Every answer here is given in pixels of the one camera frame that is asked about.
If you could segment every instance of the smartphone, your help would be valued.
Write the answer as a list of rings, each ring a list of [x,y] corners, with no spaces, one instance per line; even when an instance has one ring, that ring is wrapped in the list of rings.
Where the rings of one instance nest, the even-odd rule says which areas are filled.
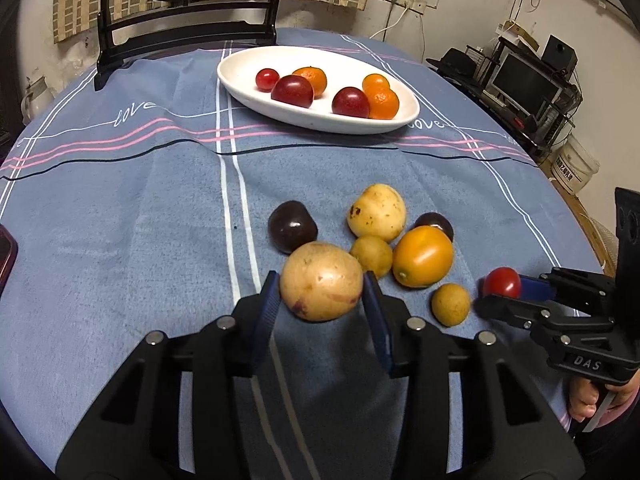
[[[9,231],[0,224],[0,294],[2,294],[6,280],[9,278],[17,255],[18,244]]]

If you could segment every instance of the orange tomato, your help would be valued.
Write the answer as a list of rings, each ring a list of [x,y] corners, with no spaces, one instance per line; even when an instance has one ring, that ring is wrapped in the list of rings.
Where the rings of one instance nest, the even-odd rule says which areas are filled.
[[[374,88],[389,88],[389,81],[382,74],[369,74],[362,80],[362,91],[366,94]]]
[[[405,233],[394,251],[398,283],[421,288],[444,278],[453,264],[453,244],[437,227],[423,225]]]
[[[326,90],[326,74],[320,68],[305,66],[294,71],[293,75],[299,75],[311,83],[314,89],[314,97],[320,97]]]
[[[391,88],[374,88],[365,95],[369,100],[369,119],[393,119],[400,109],[400,100]]]

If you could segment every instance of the white bowl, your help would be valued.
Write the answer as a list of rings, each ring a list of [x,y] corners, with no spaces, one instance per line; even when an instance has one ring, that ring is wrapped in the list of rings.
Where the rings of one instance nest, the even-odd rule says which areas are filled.
[[[315,99],[311,108],[302,108],[271,99],[269,92],[260,92],[255,75],[263,68],[273,68],[280,77],[305,66],[321,68],[326,73],[327,87]],[[398,94],[400,109],[395,118],[382,121],[334,114],[331,102],[345,86],[361,88],[365,76],[377,73],[389,80]],[[262,46],[241,50],[218,65],[218,78],[226,90],[247,108],[283,123],[321,132],[370,135],[391,132],[412,122],[420,112],[415,95],[393,76],[363,61],[342,54],[301,46]]]

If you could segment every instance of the bolt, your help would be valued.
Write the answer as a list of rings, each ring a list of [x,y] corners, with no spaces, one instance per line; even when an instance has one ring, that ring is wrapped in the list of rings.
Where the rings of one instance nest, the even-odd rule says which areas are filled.
[[[159,330],[153,330],[153,332],[149,332],[145,335],[145,341],[149,345],[157,345],[162,342],[162,339],[164,339],[164,334]]]
[[[216,321],[216,326],[220,330],[230,330],[236,326],[236,320],[232,316],[222,316]]]
[[[427,326],[427,322],[423,320],[421,317],[413,316],[406,320],[406,325],[411,330],[420,332],[420,330],[422,330],[424,327]]]
[[[482,332],[478,334],[478,341],[481,342],[483,345],[491,346],[496,341],[498,341],[498,339],[496,338],[493,332],[489,332],[488,330],[482,330]]]

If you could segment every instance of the bucket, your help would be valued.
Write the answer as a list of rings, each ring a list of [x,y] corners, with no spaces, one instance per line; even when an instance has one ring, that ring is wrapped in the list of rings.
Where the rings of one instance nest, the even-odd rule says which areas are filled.
[[[569,134],[558,156],[551,166],[551,173],[569,193],[575,195],[591,177],[598,173],[600,163],[593,158],[580,142]]]

